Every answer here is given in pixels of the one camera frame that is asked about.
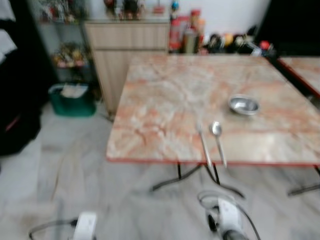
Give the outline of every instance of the white wall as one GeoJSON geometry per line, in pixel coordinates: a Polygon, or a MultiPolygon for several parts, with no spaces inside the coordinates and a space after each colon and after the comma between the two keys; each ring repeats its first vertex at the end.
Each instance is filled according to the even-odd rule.
{"type": "MultiPolygon", "coordinates": [[[[206,20],[205,32],[245,33],[253,25],[259,25],[265,16],[271,0],[179,0],[181,14],[189,14],[193,8],[202,11],[206,20]]],[[[157,0],[145,0],[147,4],[157,0]]],[[[172,0],[160,0],[170,5],[172,0]]]]}

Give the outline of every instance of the tiled floor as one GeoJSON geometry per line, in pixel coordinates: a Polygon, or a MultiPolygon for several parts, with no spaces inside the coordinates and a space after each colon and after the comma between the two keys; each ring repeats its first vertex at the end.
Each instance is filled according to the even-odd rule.
{"type": "MultiPolygon", "coordinates": [[[[197,202],[199,192],[219,190],[204,169],[151,193],[153,184],[176,176],[176,167],[106,162],[112,125],[99,114],[58,117],[47,105],[41,121],[36,140],[20,154],[0,160],[1,239],[25,240],[32,226],[87,210],[98,213],[98,240],[215,239],[197,202]]],[[[183,166],[182,171],[191,167],[183,166]]],[[[312,168],[219,167],[218,171],[223,183],[245,193],[246,200],[239,202],[262,240],[320,239],[320,191],[286,195],[292,187],[319,182],[312,168]]],[[[72,231],[53,228],[36,239],[66,240],[72,231]]],[[[255,239],[250,229],[246,233],[255,239]]]]}

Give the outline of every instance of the red table edge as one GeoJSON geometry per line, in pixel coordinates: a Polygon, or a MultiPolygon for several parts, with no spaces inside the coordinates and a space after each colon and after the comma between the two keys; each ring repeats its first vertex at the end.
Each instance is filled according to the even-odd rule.
{"type": "MultiPolygon", "coordinates": [[[[205,165],[205,161],[188,161],[188,160],[156,160],[156,159],[134,159],[134,158],[118,158],[106,157],[108,162],[119,164],[186,164],[186,165],[205,165]]],[[[216,165],[222,165],[221,161],[213,161],[216,165]]],[[[228,166],[253,166],[253,167],[314,167],[320,165],[320,162],[249,162],[249,161],[228,161],[228,166]]]]}
{"type": "Polygon", "coordinates": [[[279,58],[276,61],[282,68],[288,71],[289,74],[291,74],[296,80],[298,80],[300,83],[306,86],[308,90],[312,92],[317,98],[320,98],[320,92],[314,89],[314,87],[310,83],[308,83],[302,76],[300,76],[292,67],[287,65],[285,62],[283,62],[279,58]]]}

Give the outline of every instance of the wooden cabinet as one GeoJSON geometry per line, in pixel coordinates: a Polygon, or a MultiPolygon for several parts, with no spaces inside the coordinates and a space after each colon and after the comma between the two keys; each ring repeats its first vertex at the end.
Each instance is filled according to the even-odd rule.
{"type": "Polygon", "coordinates": [[[133,55],[166,54],[169,23],[86,23],[106,109],[115,114],[133,55]]]}

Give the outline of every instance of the marble table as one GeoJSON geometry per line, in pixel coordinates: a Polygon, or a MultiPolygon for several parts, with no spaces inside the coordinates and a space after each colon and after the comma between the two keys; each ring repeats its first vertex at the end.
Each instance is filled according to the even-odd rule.
{"type": "Polygon", "coordinates": [[[320,57],[280,57],[278,63],[320,98],[320,57]]]}
{"type": "Polygon", "coordinates": [[[207,126],[219,121],[229,165],[320,164],[320,114],[262,57],[142,56],[135,58],[107,144],[112,162],[206,163],[195,128],[200,119],[210,156],[221,164],[207,126]],[[261,110],[241,116],[234,94],[257,99],[261,110]]]}

